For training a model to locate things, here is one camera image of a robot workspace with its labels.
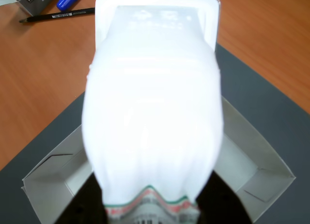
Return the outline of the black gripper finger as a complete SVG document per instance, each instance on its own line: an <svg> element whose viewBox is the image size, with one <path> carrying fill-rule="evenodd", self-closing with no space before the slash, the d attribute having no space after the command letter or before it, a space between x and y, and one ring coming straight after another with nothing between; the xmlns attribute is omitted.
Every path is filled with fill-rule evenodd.
<svg viewBox="0 0 310 224"><path fill-rule="evenodd" d="M91 174L58 218L59 224L107 224L102 190Z"/></svg>
<svg viewBox="0 0 310 224"><path fill-rule="evenodd" d="M198 224L251 224L242 202L216 173L212 172L196 202L200 215Z"/></svg>

